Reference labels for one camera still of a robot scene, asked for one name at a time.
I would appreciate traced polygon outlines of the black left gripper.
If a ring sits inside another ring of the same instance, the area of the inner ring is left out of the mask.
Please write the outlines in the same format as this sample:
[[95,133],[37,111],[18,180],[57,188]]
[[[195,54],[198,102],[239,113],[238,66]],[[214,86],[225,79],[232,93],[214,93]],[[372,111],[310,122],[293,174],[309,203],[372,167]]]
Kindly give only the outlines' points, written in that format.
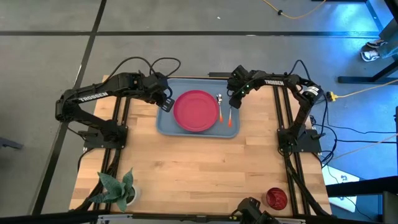
[[173,100],[172,98],[167,98],[167,95],[162,90],[145,92],[145,94],[143,95],[143,100],[146,103],[161,105],[160,109],[167,113],[171,111],[175,103],[175,100]]

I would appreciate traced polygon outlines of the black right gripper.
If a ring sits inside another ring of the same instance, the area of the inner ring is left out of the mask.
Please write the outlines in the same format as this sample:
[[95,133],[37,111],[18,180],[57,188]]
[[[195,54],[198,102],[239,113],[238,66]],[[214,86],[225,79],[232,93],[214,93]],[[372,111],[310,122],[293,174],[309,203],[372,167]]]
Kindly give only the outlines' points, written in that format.
[[252,80],[240,80],[229,77],[227,80],[227,95],[230,97],[229,105],[233,108],[240,109],[242,105],[241,99],[233,98],[236,95],[247,95],[252,90]]

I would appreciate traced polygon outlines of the metal spoon orange handle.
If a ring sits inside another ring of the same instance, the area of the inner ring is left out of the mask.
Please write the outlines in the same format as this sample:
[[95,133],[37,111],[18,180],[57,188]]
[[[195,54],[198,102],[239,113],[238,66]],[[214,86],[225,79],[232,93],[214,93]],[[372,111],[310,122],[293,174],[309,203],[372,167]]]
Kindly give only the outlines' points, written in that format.
[[221,104],[222,104],[223,99],[222,99],[222,94],[221,93],[218,93],[216,95],[216,100],[217,100],[218,108],[219,108],[219,121],[222,123],[223,122],[223,114],[222,114]]

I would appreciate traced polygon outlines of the blue plastic tray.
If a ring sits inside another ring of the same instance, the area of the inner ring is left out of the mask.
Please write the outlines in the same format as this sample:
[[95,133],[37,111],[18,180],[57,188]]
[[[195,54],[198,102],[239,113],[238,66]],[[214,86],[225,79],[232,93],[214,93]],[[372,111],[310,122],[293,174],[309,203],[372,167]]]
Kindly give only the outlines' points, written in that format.
[[201,79],[201,78],[171,78],[168,80],[173,94],[172,99],[176,100],[182,93],[190,90],[203,90],[216,96],[222,94],[222,114],[224,121],[217,121],[210,129],[206,131],[194,133],[182,129],[174,119],[173,112],[164,112],[159,109],[156,117],[155,126],[159,133],[168,136],[189,136],[189,137],[206,137],[206,138],[234,138],[240,129],[239,110],[233,108],[232,111],[232,128],[228,127],[229,115],[229,97],[227,96],[227,81],[223,79]]

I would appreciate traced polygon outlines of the red plastic plate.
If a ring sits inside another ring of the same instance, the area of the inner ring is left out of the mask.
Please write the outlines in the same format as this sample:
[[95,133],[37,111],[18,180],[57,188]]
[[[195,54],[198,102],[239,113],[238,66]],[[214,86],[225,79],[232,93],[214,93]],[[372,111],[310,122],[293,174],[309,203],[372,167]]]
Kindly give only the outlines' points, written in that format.
[[176,99],[173,116],[177,124],[186,131],[206,131],[218,120],[218,103],[206,91],[186,91]]

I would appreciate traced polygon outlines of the red faceted plastic cup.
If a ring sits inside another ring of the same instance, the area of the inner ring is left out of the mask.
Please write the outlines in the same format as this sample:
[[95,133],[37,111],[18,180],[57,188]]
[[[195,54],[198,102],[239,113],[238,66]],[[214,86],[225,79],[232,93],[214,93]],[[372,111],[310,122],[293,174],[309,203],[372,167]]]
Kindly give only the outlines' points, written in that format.
[[283,210],[288,202],[285,192],[277,187],[273,187],[267,191],[266,201],[268,206],[274,210]]

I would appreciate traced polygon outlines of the green plant white pot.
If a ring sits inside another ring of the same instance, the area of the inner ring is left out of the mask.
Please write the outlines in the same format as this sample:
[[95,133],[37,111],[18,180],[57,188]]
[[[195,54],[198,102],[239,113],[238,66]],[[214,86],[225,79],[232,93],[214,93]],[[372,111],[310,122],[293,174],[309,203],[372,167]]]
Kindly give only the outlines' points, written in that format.
[[119,210],[124,213],[128,206],[140,199],[141,189],[134,184],[132,169],[123,176],[122,181],[100,172],[98,176],[106,191],[90,197],[89,202],[115,203]]

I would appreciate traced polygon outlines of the white sheet blue marks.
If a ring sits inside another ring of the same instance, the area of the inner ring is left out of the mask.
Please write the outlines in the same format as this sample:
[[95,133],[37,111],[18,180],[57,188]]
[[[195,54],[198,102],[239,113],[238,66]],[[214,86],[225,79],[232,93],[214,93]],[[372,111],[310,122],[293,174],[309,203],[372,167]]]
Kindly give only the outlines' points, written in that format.
[[[359,182],[360,178],[355,175],[343,172],[330,166],[325,166],[322,169],[323,180],[326,186],[333,184],[342,184],[347,182]],[[356,210],[357,196],[351,197],[329,197],[329,202],[332,205],[340,207],[351,213]]]

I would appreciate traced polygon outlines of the person's shoe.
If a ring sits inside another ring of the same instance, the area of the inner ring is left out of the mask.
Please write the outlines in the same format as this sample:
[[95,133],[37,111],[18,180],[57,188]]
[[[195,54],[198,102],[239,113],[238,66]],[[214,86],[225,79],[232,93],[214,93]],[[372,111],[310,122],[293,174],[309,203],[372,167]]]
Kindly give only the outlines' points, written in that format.
[[361,52],[360,56],[365,62],[372,62],[380,58],[380,55],[377,52],[377,50]]
[[381,46],[383,46],[384,44],[387,44],[387,42],[385,40],[382,39],[377,39],[377,40],[373,40],[373,41],[369,41],[366,43],[367,47],[376,49],[379,48]]

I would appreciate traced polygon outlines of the black floor beam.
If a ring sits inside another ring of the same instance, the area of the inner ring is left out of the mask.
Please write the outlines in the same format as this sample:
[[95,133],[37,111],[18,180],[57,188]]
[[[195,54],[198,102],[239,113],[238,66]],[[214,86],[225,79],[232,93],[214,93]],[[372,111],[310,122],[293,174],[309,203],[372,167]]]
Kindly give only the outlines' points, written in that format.
[[326,186],[329,197],[351,197],[357,195],[377,195],[383,192],[398,194],[398,175],[378,179],[346,182]]

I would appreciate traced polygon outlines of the grey floor object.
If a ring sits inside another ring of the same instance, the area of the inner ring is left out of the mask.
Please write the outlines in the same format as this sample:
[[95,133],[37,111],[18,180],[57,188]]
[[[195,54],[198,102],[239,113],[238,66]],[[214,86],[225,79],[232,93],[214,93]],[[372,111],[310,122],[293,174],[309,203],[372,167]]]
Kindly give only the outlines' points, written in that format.
[[2,147],[11,147],[13,149],[22,149],[23,145],[15,142],[15,141],[11,141],[9,139],[0,137],[0,148],[2,148]]

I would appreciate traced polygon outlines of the person's leg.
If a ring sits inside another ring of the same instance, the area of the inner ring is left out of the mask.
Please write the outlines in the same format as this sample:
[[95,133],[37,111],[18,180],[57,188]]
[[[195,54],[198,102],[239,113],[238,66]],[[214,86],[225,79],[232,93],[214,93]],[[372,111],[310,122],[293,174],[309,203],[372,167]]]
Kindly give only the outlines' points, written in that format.
[[388,58],[398,54],[398,23],[392,19],[390,23],[380,32],[380,39],[386,43],[377,49],[381,58]]

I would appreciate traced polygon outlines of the grey box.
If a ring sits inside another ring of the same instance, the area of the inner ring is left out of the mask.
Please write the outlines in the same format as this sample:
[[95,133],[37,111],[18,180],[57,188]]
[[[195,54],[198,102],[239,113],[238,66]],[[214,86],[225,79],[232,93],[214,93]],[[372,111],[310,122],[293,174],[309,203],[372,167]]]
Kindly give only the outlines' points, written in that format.
[[383,192],[382,221],[384,224],[398,224],[398,195]]

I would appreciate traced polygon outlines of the black aluminium frame rail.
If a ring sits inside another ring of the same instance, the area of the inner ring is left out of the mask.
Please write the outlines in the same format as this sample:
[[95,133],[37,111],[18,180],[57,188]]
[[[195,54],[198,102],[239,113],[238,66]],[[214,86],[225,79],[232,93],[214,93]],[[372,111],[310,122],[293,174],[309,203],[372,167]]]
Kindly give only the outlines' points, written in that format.
[[302,138],[297,142],[295,139],[288,136],[288,129],[293,125],[293,114],[289,94],[286,88],[278,88],[278,90],[284,120],[284,129],[279,131],[279,134],[277,135],[278,142],[282,150],[290,156],[290,159],[287,161],[288,172],[294,180],[294,187],[298,187],[299,192],[301,193],[303,214],[311,215],[311,212],[315,212],[316,215],[325,217],[328,213],[322,209],[321,205],[315,200],[305,185],[302,161],[300,157],[301,152],[317,153],[320,151],[319,140],[312,139],[311,137],[311,135],[315,134],[316,131],[314,129],[306,129],[302,134]]
[[[283,120],[283,116],[282,116],[282,108],[280,105],[279,90],[275,86],[273,87],[273,93],[274,93],[274,101],[275,101],[275,108],[276,108],[277,122],[278,122],[277,134],[279,134],[279,131],[284,129],[284,120]],[[298,206],[297,206],[294,180],[288,172],[287,161],[290,159],[290,156],[288,153],[286,153],[282,150],[282,148],[280,147],[280,144],[278,146],[278,152],[282,155],[284,165],[285,165],[285,172],[286,172],[286,176],[287,176],[287,184],[288,184],[288,190],[289,190],[289,200],[290,200],[290,204],[292,207],[292,216],[294,217],[299,214],[299,210],[298,210]]]
[[[112,119],[115,121],[118,121],[120,104],[121,104],[121,98],[117,97],[115,106],[114,106],[113,116],[112,116]],[[105,173],[108,169],[110,154],[111,154],[111,149],[106,148],[104,151],[104,157],[103,157],[103,162],[102,162],[102,166],[101,166],[102,173]],[[98,210],[99,208],[100,208],[100,205],[98,203],[93,204],[93,210]]]

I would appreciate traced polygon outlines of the black desk leg frame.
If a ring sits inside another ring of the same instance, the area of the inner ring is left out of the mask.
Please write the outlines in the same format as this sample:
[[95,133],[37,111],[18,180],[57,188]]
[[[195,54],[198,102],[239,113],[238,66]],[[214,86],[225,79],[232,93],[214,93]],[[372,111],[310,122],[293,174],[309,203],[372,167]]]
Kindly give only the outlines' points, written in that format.
[[[390,12],[394,16],[394,19],[398,22],[398,0],[384,0]],[[338,83],[349,83],[349,84],[395,84],[398,85],[398,80],[394,78],[389,78],[398,71],[398,55],[392,57],[394,62],[388,65],[386,68],[382,69],[379,73],[372,77],[338,77]]]

